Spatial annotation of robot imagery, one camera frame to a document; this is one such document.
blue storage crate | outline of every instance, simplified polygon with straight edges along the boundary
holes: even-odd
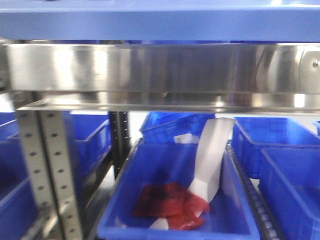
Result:
[[[140,131],[145,143],[179,143],[176,136],[192,134],[199,138],[207,120],[214,118],[213,113],[152,111],[145,118]]]
[[[37,216],[31,186],[25,179],[11,188],[9,194],[0,196],[0,240],[20,240]]]
[[[262,150],[259,189],[286,240],[320,239],[320,151]]]
[[[14,112],[0,112],[0,125],[15,120],[15,113]]]
[[[72,114],[75,145],[79,160],[80,176],[86,177],[102,156],[111,149],[111,135],[108,115]],[[8,140],[18,143],[20,135],[17,133],[18,124],[10,123],[7,132],[14,133]]]
[[[0,125],[0,240],[19,240],[38,215],[20,145],[5,140],[17,130]]]
[[[259,178],[262,148],[320,149],[320,137],[290,118],[235,119],[231,144],[250,178]]]
[[[320,121],[314,121],[313,124],[316,126],[318,130],[318,135],[320,136]]]
[[[220,189],[204,212],[196,230],[149,229],[156,220],[134,217],[140,192],[147,184],[172,181],[188,187],[194,178],[196,144],[140,144],[133,151],[97,228],[108,240],[259,240],[260,235],[245,197],[240,177],[227,152],[224,154]]]

blue plastic bin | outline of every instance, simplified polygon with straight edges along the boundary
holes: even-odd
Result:
[[[231,144],[250,178],[260,177],[262,148],[320,149],[320,137],[290,118],[235,119]]]
[[[102,156],[111,149],[111,135],[108,115],[72,114],[75,145],[78,153],[79,170],[82,178],[86,177]],[[18,124],[10,122],[6,130],[12,135],[9,141],[18,143]]]
[[[320,151],[262,150],[259,189],[286,240],[320,239]]]
[[[15,127],[0,125],[0,240],[20,240],[38,215],[20,145],[4,140]]]
[[[144,142],[149,144],[180,143],[176,136],[192,134],[200,137],[213,113],[150,112],[140,128]]]
[[[259,240],[260,235],[240,177],[225,152],[220,189],[202,213],[205,223],[196,230],[149,229],[156,220],[134,217],[140,192],[147,184],[176,181],[188,187],[195,170],[196,144],[140,144],[126,162],[97,228],[107,240]]]
[[[0,125],[15,120],[14,112],[0,112]]]
[[[316,126],[318,130],[318,135],[320,136],[320,121],[314,121],[313,124]]]

screw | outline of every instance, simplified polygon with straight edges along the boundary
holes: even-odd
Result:
[[[312,63],[312,66],[313,66],[314,68],[319,68],[319,67],[320,67],[320,62],[319,62],[318,60],[316,60],[316,61],[314,61],[314,62]]]

stainless steel shelf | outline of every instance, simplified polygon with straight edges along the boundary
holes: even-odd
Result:
[[[10,44],[24,110],[320,113],[320,44]]]

blue shelf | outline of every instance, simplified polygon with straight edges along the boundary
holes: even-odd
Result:
[[[0,36],[320,42],[317,0],[0,0]]]

